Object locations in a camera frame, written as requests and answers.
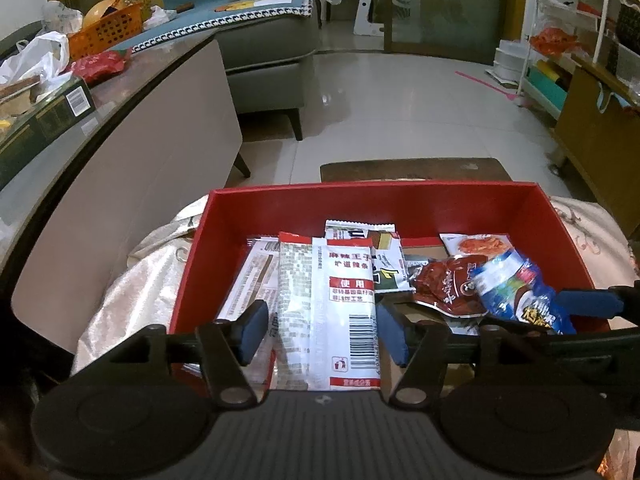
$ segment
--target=blue snack package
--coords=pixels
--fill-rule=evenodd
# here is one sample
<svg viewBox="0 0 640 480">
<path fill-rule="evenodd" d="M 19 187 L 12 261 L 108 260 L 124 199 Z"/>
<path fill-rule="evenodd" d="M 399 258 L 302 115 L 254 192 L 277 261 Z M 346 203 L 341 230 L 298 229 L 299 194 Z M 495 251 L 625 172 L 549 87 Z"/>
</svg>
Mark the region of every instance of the blue snack package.
<svg viewBox="0 0 640 480">
<path fill-rule="evenodd" d="M 542 281 L 540 268 L 509 250 L 472 271 L 476 291 L 494 316 L 575 334 L 568 314 L 554 303 L 556 292 Z"/>
</svg>

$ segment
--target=yellow basket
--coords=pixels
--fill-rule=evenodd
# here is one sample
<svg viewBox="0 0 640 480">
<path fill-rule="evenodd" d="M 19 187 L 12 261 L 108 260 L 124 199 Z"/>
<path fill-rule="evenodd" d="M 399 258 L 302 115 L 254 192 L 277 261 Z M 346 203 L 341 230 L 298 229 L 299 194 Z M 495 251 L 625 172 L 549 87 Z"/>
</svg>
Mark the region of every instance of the yellow basket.
<svg viewBox="0 0 640 480">
<path fill-rule="evenodd" d="M 99 22 L 69 35 L 69 56 L 76 61 L 100 54 L 112 46 L 142 32 L 142 4 L 108 14 Z"/>
</svg>

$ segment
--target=brown cabinet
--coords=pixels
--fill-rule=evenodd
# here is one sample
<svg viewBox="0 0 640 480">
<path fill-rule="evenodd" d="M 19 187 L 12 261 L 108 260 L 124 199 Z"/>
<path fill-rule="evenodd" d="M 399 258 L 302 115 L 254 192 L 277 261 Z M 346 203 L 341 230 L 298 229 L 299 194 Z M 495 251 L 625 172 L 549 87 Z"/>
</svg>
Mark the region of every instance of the brown cabinet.
<svg viewBox="0 0 640 480">
<path fill-rule="evenodd" d="M 554 137 L 630 237 L 640 225 L 640 116 L 610 96 L 613 89 L 630 100 L 617 79 L 602 67 L 579 63 Z"/>
</svg>

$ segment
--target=houndstooth trim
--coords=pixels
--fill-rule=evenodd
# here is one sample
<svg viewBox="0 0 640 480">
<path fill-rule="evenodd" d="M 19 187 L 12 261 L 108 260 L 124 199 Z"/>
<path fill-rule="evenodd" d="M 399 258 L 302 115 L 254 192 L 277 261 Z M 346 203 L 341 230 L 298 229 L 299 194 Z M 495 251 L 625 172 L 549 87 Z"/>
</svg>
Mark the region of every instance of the houndstooth trim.
<svg viewBox="0 0 640 480">
<path fill-rule="evenodd" d="M 182 36 L 188 36 L 196 32 L 201 32 L 209 28 L 216 28 L 222 25 L 229 25 L 230 23 L 248 22 L 250 20 L 257 20 L 258 18 L 271 18 L 273 16 L 283 16 L 284 14 L 293 14 L 294 16 L 311 16 L 312 13 L 312 0 L 302 0 L 302 5 L 299 7 L 275 7 L 273 9 L 262 10 L 250 10 L 248 12 L 240 12 L 239 14 L 233 14 L 231 16 L 224 16 L 222 18 L 215 18 L 213 20 L 207 20 L 206 22 L 194 23 L 188 27 L 177 28 L 171 32 L 156 36 L 151 40 L 143 41 L 133 47 L 132 52 L 135 54 L 146 50 L 152 46 L 156 46 L 167 41 L 175 40 Z"/>
</svg>

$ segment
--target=metal bolt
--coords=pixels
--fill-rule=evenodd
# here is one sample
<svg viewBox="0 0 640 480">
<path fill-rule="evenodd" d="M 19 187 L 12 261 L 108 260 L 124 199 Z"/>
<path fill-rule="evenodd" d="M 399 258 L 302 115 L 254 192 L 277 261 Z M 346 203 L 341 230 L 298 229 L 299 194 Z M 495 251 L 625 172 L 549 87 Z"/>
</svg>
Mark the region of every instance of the metal bolt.
<svg viewBox="0 0 640 480">
<path fill-rule="evenodd" d="M 251 399 L 251 393 L 245 388 L 226 388 L 220 393 L 220 400 L 225 404 L 244 404 Z"/>
<path fill-rule="evenodd" d="M 403 404 L 420 404 L 427 398 L 427 394 L 419 388 L 402 388 L 396 392 L 396 399 Z"/>
</svg>

